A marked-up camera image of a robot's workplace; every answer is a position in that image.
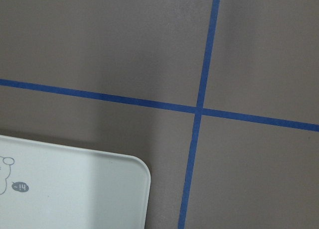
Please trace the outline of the white plastic tray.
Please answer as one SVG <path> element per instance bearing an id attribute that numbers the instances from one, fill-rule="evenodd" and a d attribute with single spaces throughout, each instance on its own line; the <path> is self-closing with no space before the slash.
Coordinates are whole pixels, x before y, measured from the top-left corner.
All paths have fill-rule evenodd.
<path id="1" fill-rule="evenodd" d="M 3 229 L 142 229 L 150 185 L 134 156 L 0 138 Z"/>

